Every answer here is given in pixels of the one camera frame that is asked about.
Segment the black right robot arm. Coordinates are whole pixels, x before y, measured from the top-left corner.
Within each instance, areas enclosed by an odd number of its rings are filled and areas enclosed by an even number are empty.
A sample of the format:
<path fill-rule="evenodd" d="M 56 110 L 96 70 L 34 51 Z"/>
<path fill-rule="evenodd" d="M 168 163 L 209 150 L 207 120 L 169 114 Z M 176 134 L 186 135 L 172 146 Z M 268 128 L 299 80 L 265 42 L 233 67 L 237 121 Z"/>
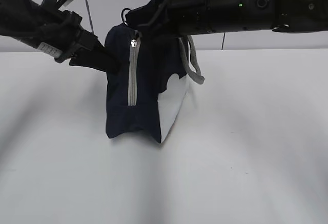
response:
<path fill-rule="evenodd" d="M 327 0 L 150 0 L 124 23 L 145 38 L 272 30 L 327 30 Z"/>

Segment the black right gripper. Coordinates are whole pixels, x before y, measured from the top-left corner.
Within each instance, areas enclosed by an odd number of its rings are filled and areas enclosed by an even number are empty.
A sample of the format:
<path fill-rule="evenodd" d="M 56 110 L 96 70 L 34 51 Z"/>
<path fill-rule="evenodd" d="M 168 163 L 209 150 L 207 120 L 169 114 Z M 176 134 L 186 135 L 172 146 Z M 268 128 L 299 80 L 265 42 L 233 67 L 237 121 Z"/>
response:
<path fill-rule="evenodd" d="M 137 30 L 154 23 L 165 9 L 164 35 L 215 34 L 272 29 L 274 0 L 150 0 L 126 14 L 126 24 Z"/>

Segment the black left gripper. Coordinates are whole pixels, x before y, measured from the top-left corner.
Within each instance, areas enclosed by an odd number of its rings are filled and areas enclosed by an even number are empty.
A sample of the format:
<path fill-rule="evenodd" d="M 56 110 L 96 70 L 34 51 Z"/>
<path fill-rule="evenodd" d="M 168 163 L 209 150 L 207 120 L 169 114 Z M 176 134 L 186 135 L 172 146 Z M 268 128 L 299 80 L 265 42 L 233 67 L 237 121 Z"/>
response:
<path fill-rule="evenodd" d="M 95 34 L 86 30 L 83 18 L 72 11 L 37 11 L 25 17 L 25 44 L 52 56 L 57 63 L 70 59 L 69 65 L 117 74 L 120 62 Z"/>

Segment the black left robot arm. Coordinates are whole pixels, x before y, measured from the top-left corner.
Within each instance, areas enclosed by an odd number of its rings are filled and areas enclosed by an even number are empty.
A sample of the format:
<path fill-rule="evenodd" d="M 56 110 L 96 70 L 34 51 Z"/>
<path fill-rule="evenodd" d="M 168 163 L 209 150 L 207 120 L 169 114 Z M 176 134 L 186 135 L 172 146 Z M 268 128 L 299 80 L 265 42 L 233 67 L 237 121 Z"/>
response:
<path fill-rule="evenodd" d="M 74 0 L 1 0 L 1 36 L 43 52 L 61 64 L 116 74 L 120 63 L 98 37 L 81 26 L 83 18 L 61 10 Z"/>

